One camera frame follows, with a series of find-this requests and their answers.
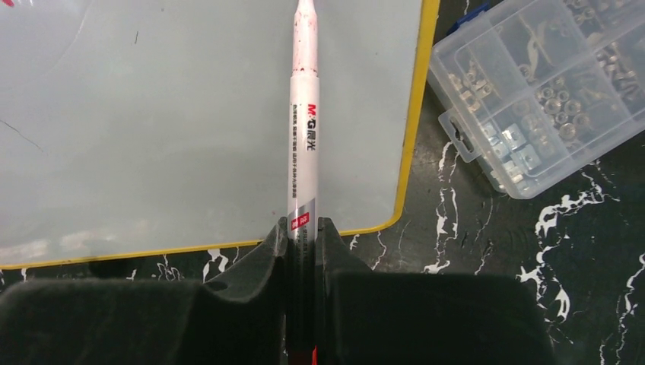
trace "black marble surface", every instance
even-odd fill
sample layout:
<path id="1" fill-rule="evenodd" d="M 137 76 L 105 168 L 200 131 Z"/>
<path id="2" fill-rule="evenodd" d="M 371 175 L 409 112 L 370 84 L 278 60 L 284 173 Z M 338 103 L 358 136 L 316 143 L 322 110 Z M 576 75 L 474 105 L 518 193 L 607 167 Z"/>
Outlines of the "black marble surface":
<path id="1" fill-rule="evenodd" d="M 437 39 L 481 3 L 443 2 Z M 516 278 L 543 308 L 561 363 L 644 364 L 645 134 L 520 201 L 495 192 L 476 164 L 458 158 L 437 123 L 441 111 L 428 94 L 402 218 L 387 230 L 345 237 L 352 252 L 376 271 Z M 206 280 L 251 249 L 5 270 L 0 290 L 33 278 Z M 428 324 L 428 331 L 441 328 Z"/>

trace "pink stained pen grip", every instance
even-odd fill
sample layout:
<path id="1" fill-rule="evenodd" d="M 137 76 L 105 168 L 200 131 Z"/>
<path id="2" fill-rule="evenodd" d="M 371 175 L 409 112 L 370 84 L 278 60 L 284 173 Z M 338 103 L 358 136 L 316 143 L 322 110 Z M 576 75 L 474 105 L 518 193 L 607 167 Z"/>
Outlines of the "pink stained pen grip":
<path id="1" fill-rule="evenodd" d="M 300 0 L 294 16 L 294 60 L 289 106 L 288 237 L 313 244 L 318 226 L 318 18 L 313 0 Z"/>

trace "yellow board edge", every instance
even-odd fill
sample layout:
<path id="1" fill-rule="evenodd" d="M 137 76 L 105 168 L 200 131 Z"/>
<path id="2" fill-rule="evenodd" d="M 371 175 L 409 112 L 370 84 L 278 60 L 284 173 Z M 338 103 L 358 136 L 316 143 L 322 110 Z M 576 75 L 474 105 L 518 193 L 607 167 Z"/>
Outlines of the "yellow board edge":
<path id="1" fill-rule="evenodd" d="M 405 124 L 405 137 L 403 141 L 403 152 L 399 170 L 399 184 L 396 189 L 396 200 L 394 202 L 394 213 L 392 214 L 392 217 L 383 224 L 359 230 L 343 230 L 340 232 L 342 236 L 366 234 L 377 232 L 379 230 L 385 230 L 387 227 L 390 227 L 394 223 L 396 223 L 403 214 L 403 205 L 405 204 L 405 194 L 408 191 L 408 180 L 410 177 L 412 158 L 415 154 L 415 142 L 417 138 L 419 118 L 421 116 L 421 104 L 423 103 L 425 91 L 427 66 L 430 64 L 430 53 L 434 39 L 434 29 L 437 26 L 439 4 L 440 0 L 423 0 L 423 2 L 421 3 L 421 20 L 419 22 L 419 35 L 417 39 L 415 68 L 412 73 L 412 86 L 410 90 L 410 101 L 408 103 L 408 120 Z M 174 253 L 203 251 L 206 249 L 228 249 L 231 247 L 254 246 L 257 245 L 258 242 L 259 240 L 253 240 L 181 247 L 177 249 L 156 249 L 142 252 L 118 253 L 114 255 L 85 256 L 78 257 L 76 259 L 58 261 L 32 262 L 29 264 L 19 265 L 0 265 L 0 269 L 15 270 L 19 268 L 39 268 L 43 266 L 70 265 L 80 264 L 84 262 L 107 261 L 115 259 L 131 259 L 142 256 L 169 255 Z"/>

